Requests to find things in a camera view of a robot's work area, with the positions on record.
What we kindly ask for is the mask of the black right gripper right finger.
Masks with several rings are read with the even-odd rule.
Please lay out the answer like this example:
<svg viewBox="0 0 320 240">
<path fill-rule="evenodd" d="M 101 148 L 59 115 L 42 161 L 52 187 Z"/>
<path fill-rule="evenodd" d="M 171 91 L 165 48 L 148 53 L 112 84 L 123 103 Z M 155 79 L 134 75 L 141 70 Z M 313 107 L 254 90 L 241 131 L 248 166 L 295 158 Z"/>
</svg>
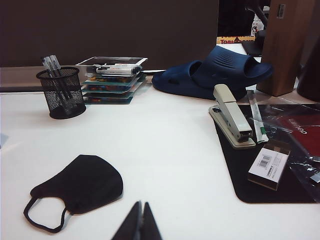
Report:
<svg viewBox="0 0 320 240">
<path fill-rule="evenodd" d="M 141 227 L 142 240 L 162 240 L 161 233 L 148 202 L 143 209 L 143 223 Z"/>
</svg>

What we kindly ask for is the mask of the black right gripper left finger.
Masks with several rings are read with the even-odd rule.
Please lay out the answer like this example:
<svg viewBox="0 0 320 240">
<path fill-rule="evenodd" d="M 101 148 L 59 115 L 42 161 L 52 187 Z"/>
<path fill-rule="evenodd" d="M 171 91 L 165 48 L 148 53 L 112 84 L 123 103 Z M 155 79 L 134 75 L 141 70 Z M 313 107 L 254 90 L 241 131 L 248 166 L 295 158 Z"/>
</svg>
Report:
<svg viewBox="0 0 320 240">
<path fill-rule="evenodd" d="M 122 224 L 112 237 L 113 240 L 140 240 L 140 228 L 142 224 L 142 203 L 137 201 Z"/>
</svg>

